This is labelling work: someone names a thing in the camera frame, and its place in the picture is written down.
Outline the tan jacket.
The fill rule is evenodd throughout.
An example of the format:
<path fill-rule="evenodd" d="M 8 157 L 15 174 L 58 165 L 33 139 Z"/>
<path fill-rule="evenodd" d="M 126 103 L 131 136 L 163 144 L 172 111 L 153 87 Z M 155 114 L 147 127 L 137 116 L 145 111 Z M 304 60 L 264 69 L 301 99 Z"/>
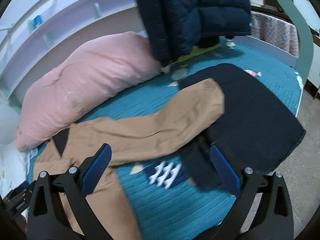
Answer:
<path fill-rule="evenodd" d="M 94 155 L 102 144 L 109 144 L 111 161 L 87 200 L 114 239 L 140 239 L 138 223 L 116 167 L 176 152 L 213 124 L 224 110 L 225 97 L 220 86 L 206 79 L 180 90 L 154 114 L 119 120 L 97 118 L 72 124 L 64 150 L 59 152 L 50 142 L 36 159 L 33 176 L 42 171 L 63 173 Z"/>

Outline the white floral blanket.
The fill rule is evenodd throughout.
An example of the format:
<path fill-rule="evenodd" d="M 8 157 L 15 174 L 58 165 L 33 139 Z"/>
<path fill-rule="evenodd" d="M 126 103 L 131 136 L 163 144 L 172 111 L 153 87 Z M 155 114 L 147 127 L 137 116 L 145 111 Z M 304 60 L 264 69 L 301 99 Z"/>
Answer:
<path fill-rule="evenodd" d="M 37 148 L 25 152 L 18 151 L 13 141 L 7 145 L 1 144 L 0 176 L 2 198 L 27 180 L 31 159 L 37 154 Z"/>

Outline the dark navy folded garment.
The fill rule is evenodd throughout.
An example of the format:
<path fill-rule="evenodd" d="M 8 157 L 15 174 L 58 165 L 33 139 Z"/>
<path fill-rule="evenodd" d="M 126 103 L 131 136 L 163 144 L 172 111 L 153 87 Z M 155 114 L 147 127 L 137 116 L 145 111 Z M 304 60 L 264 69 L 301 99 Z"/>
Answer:
<path fill-rule="evenodd" d="M 225 112 L 178 150 L 195 185 L 210 191 L 222 184 L 210 161 L 215 145 L 227 157 L 260 174 L 275 170 L 303 141 L 294 114 L 260 81 L 233 64 L 205 68 L 179 82 L 180 89 L 211 78 L 225 96 Z"/>

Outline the teal quilted bed mat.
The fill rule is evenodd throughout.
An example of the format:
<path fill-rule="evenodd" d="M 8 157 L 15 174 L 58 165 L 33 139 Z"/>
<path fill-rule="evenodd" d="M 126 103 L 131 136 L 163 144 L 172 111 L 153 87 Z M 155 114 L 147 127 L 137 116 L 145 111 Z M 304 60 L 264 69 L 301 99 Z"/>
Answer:
<path fill-rule="evenodd" d="M 296 117 L 302 93 L 300 75 L 274 57 L 239 44 L 234 49 L 223 46 L 188 60 L 183 65 L 184 76 L 176 85 L 171 76 L 162 74 L 128 88 L 77 124 L 104 117 L 119 120 L 155 113 L 180 90 L 181 80 L 222 63 L 233 64 L 255 77 Z M 178 151 L 119 165 L 116 173 L 142 239 L 193 239 L 220 223 L 235 202 L 223 184 L 210 191 L 196 186 Z"/>

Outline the pink pillow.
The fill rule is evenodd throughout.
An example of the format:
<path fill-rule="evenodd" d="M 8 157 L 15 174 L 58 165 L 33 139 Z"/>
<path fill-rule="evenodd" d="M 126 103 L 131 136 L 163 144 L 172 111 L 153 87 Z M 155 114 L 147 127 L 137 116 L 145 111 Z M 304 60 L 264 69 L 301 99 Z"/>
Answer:
<path fill-rule="evenodd" d="M 26 91 L 15 146 L 35 148 L 117 93 L 160 74 L 148 38 L 133 31 L 82 44 Z"/>

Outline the pink lace bed cover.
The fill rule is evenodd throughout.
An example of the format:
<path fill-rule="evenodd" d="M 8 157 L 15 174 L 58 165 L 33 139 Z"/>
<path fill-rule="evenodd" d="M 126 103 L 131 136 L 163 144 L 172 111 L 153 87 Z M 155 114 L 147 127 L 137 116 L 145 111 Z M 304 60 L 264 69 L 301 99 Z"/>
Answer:
<path fill-rule="evenodd" d="M 251 36 L 299 57 L 299 39 L 293 24 L 259 12 L 251 12 L 251 16 Z"/>

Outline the lavender headboard shelf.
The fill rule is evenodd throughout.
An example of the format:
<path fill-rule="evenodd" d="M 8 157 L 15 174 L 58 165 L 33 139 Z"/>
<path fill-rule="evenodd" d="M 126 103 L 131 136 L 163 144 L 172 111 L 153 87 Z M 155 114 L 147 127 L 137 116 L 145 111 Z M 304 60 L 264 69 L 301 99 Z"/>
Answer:
<path fill-rule="evenodd" d="M 9 0 L 1 11 L 1 94 L 22 99 L 32 82 L 28 75 L 56 66 L 39 65 L 52 49 L 95 22 L 135 8 L 135 0 Z M 35 29 L 37 15 L 43 23 Z"/>

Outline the blue box on shelf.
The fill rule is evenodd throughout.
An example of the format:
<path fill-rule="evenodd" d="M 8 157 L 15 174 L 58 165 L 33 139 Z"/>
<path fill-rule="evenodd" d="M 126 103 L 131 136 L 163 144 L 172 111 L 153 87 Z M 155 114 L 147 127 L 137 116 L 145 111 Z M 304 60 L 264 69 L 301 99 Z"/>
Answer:
<path fill-rule="evenodd" d="M 43 19 L 42 19 L 41 15 L 37 15 L 34 17 L 33 26 L 35 29 L 38 28 L 42 23 L 43 23 Z"/>

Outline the navy puffer jacket hanging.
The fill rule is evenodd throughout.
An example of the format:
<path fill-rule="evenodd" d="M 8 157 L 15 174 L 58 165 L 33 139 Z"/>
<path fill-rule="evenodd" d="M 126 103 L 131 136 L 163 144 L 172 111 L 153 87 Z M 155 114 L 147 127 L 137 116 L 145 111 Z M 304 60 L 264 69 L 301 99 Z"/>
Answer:
<path fill-rule="evenodd" d="M 162 67 L 210 48 L 224 36 L 251 33 L 249 0 L 136 0 L 153 56 Z"/>

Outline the green bed frame post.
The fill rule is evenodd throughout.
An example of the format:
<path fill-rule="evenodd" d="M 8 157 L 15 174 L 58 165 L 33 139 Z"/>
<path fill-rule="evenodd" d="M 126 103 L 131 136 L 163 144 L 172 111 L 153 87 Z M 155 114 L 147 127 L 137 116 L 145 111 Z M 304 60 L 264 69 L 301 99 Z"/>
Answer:
<path fill-rule="evenodd" d="M 313 59 L 313 38 L 309 25 L 291 0 L 277 0 L 295 25 L 299 37 L 299 58 L 295 70 L 299 72 L 305 84 Z"/>

